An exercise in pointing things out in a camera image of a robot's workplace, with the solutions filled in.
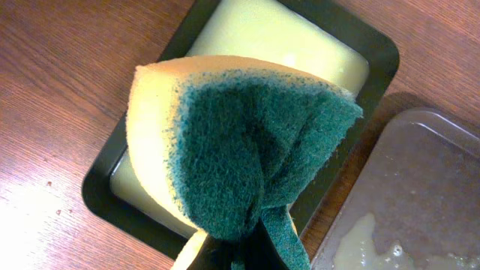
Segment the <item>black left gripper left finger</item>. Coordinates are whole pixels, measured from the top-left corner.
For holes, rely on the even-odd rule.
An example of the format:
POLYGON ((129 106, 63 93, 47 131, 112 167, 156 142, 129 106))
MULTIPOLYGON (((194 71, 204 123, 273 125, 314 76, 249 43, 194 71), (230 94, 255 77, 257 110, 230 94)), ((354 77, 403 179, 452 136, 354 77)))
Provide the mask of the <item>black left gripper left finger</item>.
POLYGON ((195 232, 178 254, 171 270, 230 270, 233 248, 203 230, 195 232))

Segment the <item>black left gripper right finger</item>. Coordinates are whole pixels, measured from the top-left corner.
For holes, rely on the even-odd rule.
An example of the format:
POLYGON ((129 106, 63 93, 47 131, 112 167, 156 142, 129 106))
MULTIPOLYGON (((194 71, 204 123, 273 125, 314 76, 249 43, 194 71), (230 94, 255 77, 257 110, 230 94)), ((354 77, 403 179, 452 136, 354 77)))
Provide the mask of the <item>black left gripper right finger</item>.
POLYGON ((243 241, 246 270, 288 270, 261 220, 243 241))

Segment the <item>green and yellow sponge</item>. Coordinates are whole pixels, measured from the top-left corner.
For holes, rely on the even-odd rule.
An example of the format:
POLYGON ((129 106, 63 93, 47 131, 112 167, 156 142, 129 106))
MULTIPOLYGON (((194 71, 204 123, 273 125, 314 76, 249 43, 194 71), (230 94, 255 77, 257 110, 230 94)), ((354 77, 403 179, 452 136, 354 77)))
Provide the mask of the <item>green and yellow sponge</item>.
POLYGON ((310 261, 288 207, 363 116, 354 96, 291 67, 233 55, 136 68, 126 114, 130 162, 159 205, 232 245, 261 220, 288 269, 310 261))

